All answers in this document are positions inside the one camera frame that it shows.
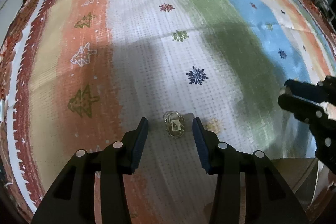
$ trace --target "dark blue snowflake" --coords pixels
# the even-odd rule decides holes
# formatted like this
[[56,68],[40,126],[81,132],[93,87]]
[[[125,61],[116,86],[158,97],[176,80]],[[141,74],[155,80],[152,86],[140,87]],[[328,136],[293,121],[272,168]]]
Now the dark blue snowflake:
[[202,85],[202,82],[209,79],[209,77],[206,77],[204,69],[196,69],[195,66],[193,66],[192,70],[187,72],[187,75],[189,75],[189,84],[194,83],[195,85]]
[[287,54],[283,50],[280,50],[280,49],[279,49],[279,55],[280,55],[281,59],[286,59],[286,57],[287,57]]

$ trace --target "green stripe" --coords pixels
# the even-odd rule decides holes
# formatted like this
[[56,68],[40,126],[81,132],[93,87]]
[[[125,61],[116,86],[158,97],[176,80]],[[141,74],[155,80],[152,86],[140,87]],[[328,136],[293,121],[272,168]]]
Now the green stripe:
[[274,128],[281,130],[280,125],[273,126],[271,115],[282,114],[276,105],[279,84],[274,66],[258,38],[228,0],[178,1],[195,28],[203,32],[212,58],[220,63],[225,60],[239,78],[244,100],[237,103],[234,112],[239,114],[240,125],[250,128],[260,148],[268,145],[275,138]]

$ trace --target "red snowflake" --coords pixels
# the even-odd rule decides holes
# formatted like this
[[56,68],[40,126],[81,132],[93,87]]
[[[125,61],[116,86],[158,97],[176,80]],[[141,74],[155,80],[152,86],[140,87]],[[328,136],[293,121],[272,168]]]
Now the red snowflake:
[[160,11],[163,11],[163,12],[170,12],[171,10],[175,10],[175,8],[171,5],[171,4],[162,4],[162,5],[159,5],[160,7]]

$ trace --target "fabric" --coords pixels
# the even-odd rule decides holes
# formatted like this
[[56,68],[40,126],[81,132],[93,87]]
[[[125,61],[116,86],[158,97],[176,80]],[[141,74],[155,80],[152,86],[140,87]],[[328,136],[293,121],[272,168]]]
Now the fabric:
[[[139,169],[124,178],[133,223],[207,222],[216,177],[201,168],[194,117],[239,151],[314,157],[308,126],[277,105],[286,79],[335,75],[332,33],[304,0],[34,0],[29,7],[21,37],[9,30],[1,64],[1,157],[27,219],[78,149],[104,149],[141,117],[150,132]],[[179,139],[165,132],[170,110],[185,118]],[[100,223],[98,173],[95,191]]]

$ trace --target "green snowflake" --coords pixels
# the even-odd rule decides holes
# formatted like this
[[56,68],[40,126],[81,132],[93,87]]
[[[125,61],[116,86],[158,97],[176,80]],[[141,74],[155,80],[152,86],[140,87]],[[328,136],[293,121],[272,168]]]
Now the green snowflake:
[[273,26],[271,23],[266,23],[267,29],[272,31],[273,30]]
[[186,40],[188,37],[189,36],[186,31],[176,30],[176,32],[173,33],[173,40],[176,40],[176,41],[183,42],[183,40]]

